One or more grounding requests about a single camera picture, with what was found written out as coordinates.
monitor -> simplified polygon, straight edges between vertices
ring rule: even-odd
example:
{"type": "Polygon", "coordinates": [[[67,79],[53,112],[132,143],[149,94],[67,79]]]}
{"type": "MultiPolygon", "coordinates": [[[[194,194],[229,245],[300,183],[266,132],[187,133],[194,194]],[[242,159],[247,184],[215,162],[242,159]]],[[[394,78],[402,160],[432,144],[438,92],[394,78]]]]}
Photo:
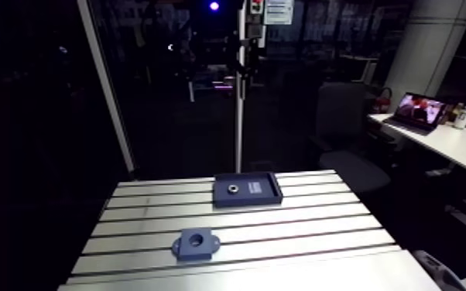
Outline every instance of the monitor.
{"type": "Polygon", "coordinates": [[[406,93],[396,109],[394,117],[409,122],[435,126],[444,113],[446,104],[427,96],[406,93]]]}

purple light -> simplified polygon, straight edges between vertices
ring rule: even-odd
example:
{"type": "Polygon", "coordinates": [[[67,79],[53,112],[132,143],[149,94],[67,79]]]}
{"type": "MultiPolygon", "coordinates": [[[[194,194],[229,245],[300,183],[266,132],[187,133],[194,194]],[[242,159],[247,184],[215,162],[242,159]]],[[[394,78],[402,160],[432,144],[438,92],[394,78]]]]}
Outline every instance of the purple light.
{"type": "Polygon", "coordinates": [[[210,9],[213,10],[213,11],[217,11],[218,10],[218,3],[217,2],[210,3],[210,9]]]}

dark background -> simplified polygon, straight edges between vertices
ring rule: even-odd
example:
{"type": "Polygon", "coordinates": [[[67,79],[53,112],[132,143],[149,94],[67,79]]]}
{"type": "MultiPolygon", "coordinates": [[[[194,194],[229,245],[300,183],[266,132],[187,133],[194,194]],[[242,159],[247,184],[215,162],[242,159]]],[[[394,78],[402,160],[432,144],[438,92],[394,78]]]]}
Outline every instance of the dark background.
{"type": "MultiPolygon", "coordinates": [[[[466,34],[459,53],[466,55],[466,34]]],[[[298,67],[301,76],[308,76],[298,67]]],[[[283,78],[270,76],[275,68],[284,66],[270,63],[266,80],[278,83],[283,78]]],[[[452,65],[445,83],[453,84],[451,72],[459,70],[452,65]]],[[[307,79],[296,82],[314,91],[307,79]]],[[[466,91],[466,81],[462,84],[466,91]]],[[[310,106],[286,99],[293,95],[291,87],[251,93],[245,109],[245,169],[310,166],[299,154],[311,125],[310,106]]],[[[221,98],[202,96],[195,108],[186,96],[173,93],[154,101],[163,110],[134,96],[121,100],[130,104],[123,108],[124,119],[136,137],[132,149],[142,161],[139,175],[159,179],[231,171],[233,103],[221,98]]],[[[408,152],[405,159],[418,153],[408,152]]],[[[395,202],[403,212],[389,228],[392,235],[406,247],[446,258],[458,275],[466,276],[466,250],[451,251],[466,248],[466,229],[451,217],[435,218],[430,210],[438,205],[414,215],[416,203],[445,191],[446,183],[412,186],[412,179],[421,179],[412,172],[422,166],[409,163],[414,166],[396,175],[394,189],[408,199],[395,202]]],[[[118,181],[128,179],[76,1],[0,1],[0,289],[53,290],[63,283],[105,199],[118,181]]]]}

white pillar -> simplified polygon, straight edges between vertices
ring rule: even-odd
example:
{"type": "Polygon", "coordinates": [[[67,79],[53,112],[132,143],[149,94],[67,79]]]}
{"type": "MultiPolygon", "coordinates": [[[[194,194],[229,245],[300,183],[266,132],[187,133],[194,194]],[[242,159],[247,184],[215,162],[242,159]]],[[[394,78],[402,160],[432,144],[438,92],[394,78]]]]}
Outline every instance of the white pillar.
{"type": "Polygon", "coordinates": [[[466,0],[417,0],[385,86],[396,109],[405,92],[435,96],[466,30],[466,0]]]}

office chair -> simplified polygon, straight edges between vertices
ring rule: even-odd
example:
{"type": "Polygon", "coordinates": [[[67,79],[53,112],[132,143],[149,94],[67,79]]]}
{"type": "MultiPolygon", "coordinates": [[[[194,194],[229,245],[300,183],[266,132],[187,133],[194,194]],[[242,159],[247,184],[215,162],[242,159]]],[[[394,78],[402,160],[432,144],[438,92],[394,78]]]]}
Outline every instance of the office chair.
{"type": "MultiPolygon", "coordinates": [[[[310,137],[320,153],[318,166],[336,170],[360,198],[387,186],[390,177],[362,156],[365,85],[326,84],[318,94],[316,131],[310,137]]],[[[393,140],[380,135],[375,139],[393,140]]]]}

